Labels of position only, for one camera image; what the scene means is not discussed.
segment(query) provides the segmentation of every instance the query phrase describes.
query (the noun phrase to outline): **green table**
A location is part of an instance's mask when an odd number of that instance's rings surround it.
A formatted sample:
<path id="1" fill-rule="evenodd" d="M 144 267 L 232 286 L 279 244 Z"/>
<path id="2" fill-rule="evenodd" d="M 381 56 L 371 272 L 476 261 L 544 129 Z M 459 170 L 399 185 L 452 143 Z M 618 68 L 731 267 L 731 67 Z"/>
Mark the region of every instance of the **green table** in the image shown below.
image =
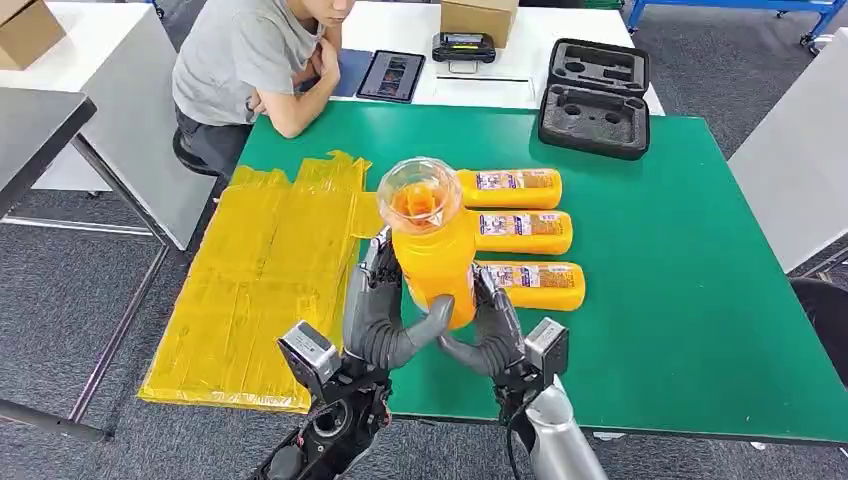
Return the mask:
<path id="1" fill-rule="evenodd" d="M 583 267 L 586 301 L 572 313 L 518 313 L 525 333 L 544 315 L 571 329 L 563 382 L 582 426 L 848 442 L 848 393 L 706 123 L 651 124 L 649 152 L 628 162 L 542 144 L 532 111 L 332 102 L 296 140 L 262 119 L 241 163 L 293 177 L 302 157 L 340 149 L 374 162 L 370 190 L 417 155 L 455 168 L 556 168 L 560 209 L 575 231 L 561 258 Z M 417 315 L 407 301 L 405 318 Z M 498 412 L 491 381 L 435 344 L 392 379 L 397 413 L 490 420 Z"/>

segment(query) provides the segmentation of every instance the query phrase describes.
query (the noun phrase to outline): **yellow bottle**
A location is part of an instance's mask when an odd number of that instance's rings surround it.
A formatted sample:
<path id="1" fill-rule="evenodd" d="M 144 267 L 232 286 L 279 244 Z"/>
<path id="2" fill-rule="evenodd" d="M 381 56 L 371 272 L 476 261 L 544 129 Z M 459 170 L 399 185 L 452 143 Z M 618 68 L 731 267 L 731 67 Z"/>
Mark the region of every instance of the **yellow bottle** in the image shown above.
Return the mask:
<path id="1" fill-rule="evenodd" d="M 435 297 L 453 295 L 449 328 L 471 322 L 476 218 L 462 205 L 456 172 L 432 158 L 404 160 L 380 180 L 377 204 L 415 303 L 426 310 Z"/>
<path id="2" fill-rule="evenodd" d="M 562 255 L 571 246 L 571 216 L 557 211 L 473 212 L 477 250 Z"/>
<path id="3" fill-rule="evenodd" d="M 460 170 L 466 207 L 551 209 L 562 197 L 562 178 L 551 168 L 528 170 Z"/>
<path id="4" fill-rule="evenodd" d="M 576 310 L 586 297 L 583 269 L 567 262 L 477 262 L 516 307 Z"/>

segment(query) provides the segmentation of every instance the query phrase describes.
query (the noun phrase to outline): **gray t-shirt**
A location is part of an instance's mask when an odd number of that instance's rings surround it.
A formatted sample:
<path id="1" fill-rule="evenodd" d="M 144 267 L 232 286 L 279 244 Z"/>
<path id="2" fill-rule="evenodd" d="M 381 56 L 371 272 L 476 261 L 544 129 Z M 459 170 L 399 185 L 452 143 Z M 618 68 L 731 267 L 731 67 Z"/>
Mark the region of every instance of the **gray t-shirt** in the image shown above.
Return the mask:
<path id="1" fill-rule="evenodd" d="M 174 102 L 207 125 L 253 123 L 252 89 L 293 94 L 292 75 L 323 35 L 320 24 L 307 31 L 285 0 L 208 0 L 177 56 Z"/>

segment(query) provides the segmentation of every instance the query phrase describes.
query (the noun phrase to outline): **robotic arm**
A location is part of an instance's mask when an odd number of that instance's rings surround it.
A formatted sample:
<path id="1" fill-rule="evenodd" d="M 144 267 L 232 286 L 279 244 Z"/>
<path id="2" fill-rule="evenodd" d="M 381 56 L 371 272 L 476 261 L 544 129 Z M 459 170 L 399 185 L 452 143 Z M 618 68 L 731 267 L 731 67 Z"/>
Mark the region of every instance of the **robotic arm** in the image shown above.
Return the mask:
<path id="1" fill-rule="evenodd" d="M 453 297 L 403 328 L 401 271 L 383 229 L 350 276 L 345 298 L 344 352 L 305 321 L 277 340 L 295 379 L 312 395 L 300 428 L 290 432 L 251 480 L 328 480 L 346 472 L 391 420 L 389 371 L 404 365 L 447 329 Z"/>
<path id="2" fill-rule="evenodd" d="M 513 431 L 530 454 L 538 480 L 606 480 L 559 380 L 567 366 L 568 329 L 544 318 L 522 338 L 506 292 L 495 285 L 487 270 L 475 266 L 474 275 L 477 344 L 442 336 L 439 345 L 460 363 L 492 377 L 515 478 L 519 476 L 512 451 Z"/>
<path id="3" fill-rule="evenodd" d="M 391 369 L 439 338 L 449 355 L 492 377 L 500 423 L 507 427 L 513 473 L 512 432 L 530 453 L 539 480 L 606 480 L 574 421 L 559 381 L 565 371 L 568 331 L 545 318 L 524 339 L 512 303 L 485 269 L 475 267 L 478 343 L 442 336 L 453 298 L 438 297 L 430 313 L 408 329 L 400 319 L 401 272 L 384 229 L 351 275 L 345 302 L 342 354 L 305 321 L 277 343 L 295 379 L 313 401 L 302 426 L 256 468 L 251 480 L 325 480 L 343 474 L 391 421 L 386 402 Z"/>
<path id="4" fill-rule="evenodd" d="M 524 345 L 527 356 L 493 379 L 513 473 L 518 477 L 512 452 L 515 431 L 538 480 L 607 480 L 559 379 L 566 368 L 568 330 L 544 318 Z"/>

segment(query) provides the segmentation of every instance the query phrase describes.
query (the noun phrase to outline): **man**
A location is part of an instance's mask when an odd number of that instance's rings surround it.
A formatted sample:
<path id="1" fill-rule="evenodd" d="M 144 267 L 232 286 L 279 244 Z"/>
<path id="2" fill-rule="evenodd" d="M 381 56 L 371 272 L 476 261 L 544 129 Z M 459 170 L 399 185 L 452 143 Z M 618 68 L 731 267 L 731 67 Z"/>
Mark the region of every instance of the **man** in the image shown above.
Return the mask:
<path id="1" fill-rule="evenodd" d="M 354 1 L 208 0 L 173 72 L 186 150 L 229 178 L 260 113 L 284 137 L 300 135 L 339 82 L 341 26 Z"/>

